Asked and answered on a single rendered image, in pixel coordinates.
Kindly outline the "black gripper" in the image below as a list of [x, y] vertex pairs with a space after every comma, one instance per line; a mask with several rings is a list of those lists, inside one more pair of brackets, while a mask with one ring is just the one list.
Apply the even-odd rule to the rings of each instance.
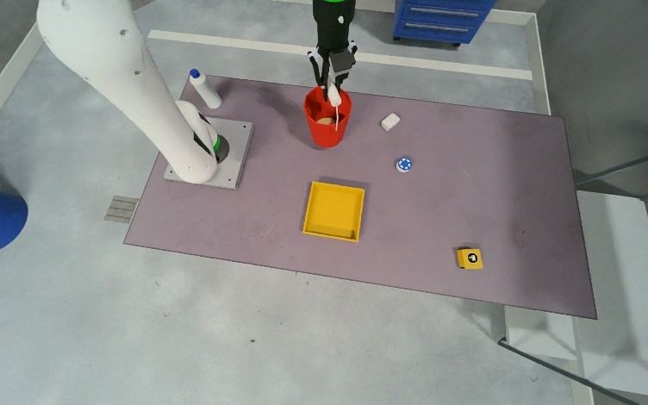
[[[316, 83], [323, 89], [323, 97], [325, 102], [327, 102], [327, 80], [330, 67], [330, 49], [343, 47], [344, 49], [347, 48], [348, 53], [353, 54], [355, 54], [358, 49], [354, 40], [352, 40], [351, 42], [348, 41], [349, 26], [350, 24], [340, 29], [328, 29], [320, 26], [317, 23], [318, 43], [316, 49], [313, 52], [308, 52], [308, 57], [314, 69]], [[318, 55], [323, 58], [321, 77], [317, 64]], [[348, 78], [348, 75], [349, 72], [335, 77], [335, 86], [339, 94], [340, 85], [343, 84], [344, 79]]]

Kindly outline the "white bottle with blue cap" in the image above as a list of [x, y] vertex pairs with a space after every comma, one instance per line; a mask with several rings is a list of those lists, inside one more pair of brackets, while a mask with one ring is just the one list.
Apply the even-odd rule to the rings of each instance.
[[190, 82], [211, 109], [217, 109], [221, 106], [221, 98], [209, 82], [205, 73], [199, 72], [197, 69], [190, 70]]

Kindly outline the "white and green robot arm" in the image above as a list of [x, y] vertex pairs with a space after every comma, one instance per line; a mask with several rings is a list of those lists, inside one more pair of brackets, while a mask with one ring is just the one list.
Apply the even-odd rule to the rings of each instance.
[[[136, 21], [155, 0], [40, 0], [40, 33], [56, 57], [107, 97], [163, 153], [184, 181], [209, 181], [229, 153], [227, 140], [192, 104], [174, 101]], [[312, 0], [322, 27], [354, 18], [356, 0]]]

